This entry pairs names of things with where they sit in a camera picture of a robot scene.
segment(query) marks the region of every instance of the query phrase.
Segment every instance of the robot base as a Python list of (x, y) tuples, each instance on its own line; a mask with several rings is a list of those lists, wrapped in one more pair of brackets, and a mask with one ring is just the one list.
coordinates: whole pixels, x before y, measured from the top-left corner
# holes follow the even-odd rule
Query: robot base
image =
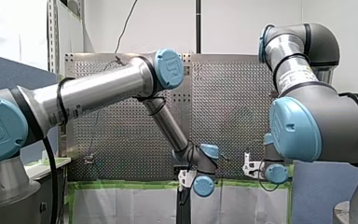
[(0, 203), (1, 223), (39, 224), (41, 204), (38, 191), (40, 184), (33, 182), (27, 192)]

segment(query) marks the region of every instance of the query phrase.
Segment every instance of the perforated metal panel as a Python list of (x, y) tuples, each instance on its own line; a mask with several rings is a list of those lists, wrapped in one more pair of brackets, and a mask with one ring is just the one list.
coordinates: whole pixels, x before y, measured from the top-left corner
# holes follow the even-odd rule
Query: perforated metal panel
[(256, 56), (193, 55), (192, 65), (191, 137), (228, 158), (219, 161), (219, 176), (243, 178), (244, 152), (251, 161), (264, 157), (271, 74)]
[[(127, 55), (118, 56), (123, 63), (129, 60)], [(121, 66), (116, 60), (113, 54), (68, 55), (67, 74), (89, 76)], [(168, 92), (162, 95), (170, 98)], [(67, 132), (67, 154), (74, 158), (69, 169), (71, 180), (173, 179), (169, 144), (147, 116), (145, 106), (135, 99), (74, 120)]]
[[(118, 55), (127, 62), (129, 55)], [(263, 158), (269, 130), (271, 74), (255, 56), (182, 54), (185, 80), (163, 92), (176, 121), (195, 143), (219, 146), (218, 175), (243, 178), (243, 153)], [(66, 75), (82, 77), (120, 64), (114, 54), (67, 55)], [(145, 107), (134, 99), (111, 105), (67, 126), (66, 154), (74, 159), (71, 180), (173, 179), (172, 153)], [(95, 155), (86, 164), (88, 155)]]

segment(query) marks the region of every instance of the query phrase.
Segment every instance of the blue joint cap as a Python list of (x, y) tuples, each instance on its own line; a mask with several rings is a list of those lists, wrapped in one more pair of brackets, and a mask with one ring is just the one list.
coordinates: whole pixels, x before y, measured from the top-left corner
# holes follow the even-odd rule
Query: blue joint cap
[(214, 182), (213, 180), (207, 175), (199, 175), (194, 180), (194, 192), (200, 197), (208, 197), (214, 191)]
[(283, 157), (316, 161), (321, 155), (319, 127), (309, 110), (295, 98), (282, 97), (272, 103), (269, 127), (274, 146)]
[(160, 49), (155, 57), (156, 75), (162, 87), (172, 90), (182, 84), (184, 69), (182, 60), (171, 49)]
[(271, 133), (266, 133), (264, 135), (264, 146), (270, 145), (272, 143), (274, 143), (274, 139), (272, 137), (272, 134)]
[(201, 144), (200, 149), (211, 159), (219, 159), (219, 147), (209, 144)]
[(0, 99), (0, 161), (16, 154), (28, 136), (28, 123), (11, 102)]
[(265, 172), (266, 179), (272, 184), (280, 185), (287, 181), (287, 168), (281, 164), (271, 164)]

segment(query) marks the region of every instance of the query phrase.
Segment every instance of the cable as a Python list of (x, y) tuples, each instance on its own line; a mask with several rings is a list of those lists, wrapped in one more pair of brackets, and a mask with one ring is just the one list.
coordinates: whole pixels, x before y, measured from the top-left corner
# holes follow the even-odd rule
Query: cable
[(48, 161), (50, 164), (51, 171), (51, 186), (52, 186), (52, 206), (51, 206), (51, 218), (50, 223), (56, 224), (57, 221), (57, 212), (58, 212), (58, 176), (57, 176), (57, 167), (54, 160), (54, 152), (51, 147), (51, 144), (47, 138), (43, 139), (43, 144), (45, 145), (46, 152), (48, 153)]
[(267, 57), (266, 57), (266, 35), (267, 35), (269, 29), (273, 28), (273, 27), (275, 27), (275, 26), (272, 24), (267, 25), (266, 28), (264, 28), (264, 32), (262, 34), (262, 39), (261, 39), (261, 44), (263, 46), (263, 49), (261, 51), (263, 61), (266, 63), (269, 71), (271, 71), (271, 72), (272, 72), (272, 68), (271, 68), (271, 65), (269, 65), (269, 62), (267, 61)]
[(257, 173), (257, 180), (258, 180), (258, 184), (261, 186), (261, 188), (267, 192), (272, 192), (272, 191), (275, 191), (275, 189), (277, 189), (280, 185), (276, 185), (275, 188), (273, 189), (267, 189), (266, 187), (264, 187), (263, 183), (261, 182), (261, 179), (260, 179), (260, 173), (261, 173), (261, 164), (264, 163), (264, 159), (260, 162), (260, 165), (258, 166), (258, 170), (259, 172)]
[(129, 22), (130, 20), (130, 17), (131, 17), (131, 14), (133, 12), (133, 9), (135, 8), (136, 6), (136, 3), (138, 2), (138, 0), (135, 0), (132, 4), (132, 8), (131, 8), (131, 11), (130, 11), (130, 14), (128, 15), (127, 19), (126, 19), (126, 22), (124, 23), (124, 28), (123, 28), (123, 31), (121, 32), (121, 35), (118, 37), (118, 42), (117, 42), (117, 46), (116, 46), (116, 50), (115, 50), (115, 54), (117, 53), (118, 51), (118, 48), (120, 47), (120, 42), (121, 42), (121, 37), (123, 37), (124, 33), (126, 32), (126, 29), (127, 29), (127, 23)]
[(61, 110), (62, 113), (62, 117), (63, 117), (63, 122), (60, 125), (65, 125), (68, 123), (68, 114), (66, 113), (65, 110), (65, 106), (63, 105), (63, 101), (62, 101), (62, 96), (61, 96), (61, 90), (62, 90), (62, 86), (63, 84), (65, 84), (65, 82), (74, 79), (73, 77), (66, 77), (63, 80), (61, 80), (58, 85), (57, 85), (57, 100), (58, 100), (58, 106)]
[[(123, 31), (121, 32), (121, 35), (118, 37), (118, 42), (117, 42), (117, 46), (116, 46), (116, 49), (115, 49), (115, 54), (117, 54), (117, 51), (118, 51), (118, 48), (120, 47), (120, 42), (121, 42), (121, 38), (123, 37), (124, 33), (126, 32), (126, 29), (127, 29), (127, 24), (130, 20), (130, 17), (132, 15), (132, 12), (136, 6), (136, 3), (138, 2), (138, 0), (135, 0), (132, 4), (132, 7), (131, 7), (131, 11), (130, 11), (130, 14), (128, 15), (127, 19), (126, 19), (126, 22), (124, 23), (124, 28), (123, 28)], [(103, 68), (103, 71), (106, 71), (106, 69), (108, 69), (108, 67), (112, 64), (112, 63), (117, 63), (121, 66), (124, 66), (125, 64), (121, 61), (121, 59), (115, 55), (116, 59), (109, 62), (104, 68)], [(93, 127), (93, 132), (92, 132), (92, 137), (91, 137), (91, 141), (89, 143), (89, 149), (88, 149), (88, 153), (90, 154), (91, 152), (91, 148), (92, 148), (92, 145), (94, 143), (94, 139), (95, 139), (95, 127), (97, 126), (98, 122), (99, 122), (99, 119), (100, 119), (100, 115), (102, 113), (102, 110), (99, 110), (97, 112), (97, 118), (95, 119), (95, 123), (94, 123), (94, 127)]]

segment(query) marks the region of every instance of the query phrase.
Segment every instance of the white wall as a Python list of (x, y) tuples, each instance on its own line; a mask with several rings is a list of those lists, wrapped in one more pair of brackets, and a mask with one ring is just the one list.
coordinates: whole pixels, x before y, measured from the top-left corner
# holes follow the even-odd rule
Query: white wall
[(341, 60), (333, 77), (338, 91), (358, 92), (358, 1), (303, 0), (303, 22), (318, 22), (336, 36)]
[[(85, 0), (85, 50), (112, 52), (133, 1)], [(257, 54), (269, 23), (301, 23), (298, 0), (202, 1), (202, 53)], [(118, 52), (196, 49), (194, 0), (139, 1)]]
[(202, 53), (257, 54), (267, 24), (301, 23), (301, 1), (204, 0), (201, 13)]

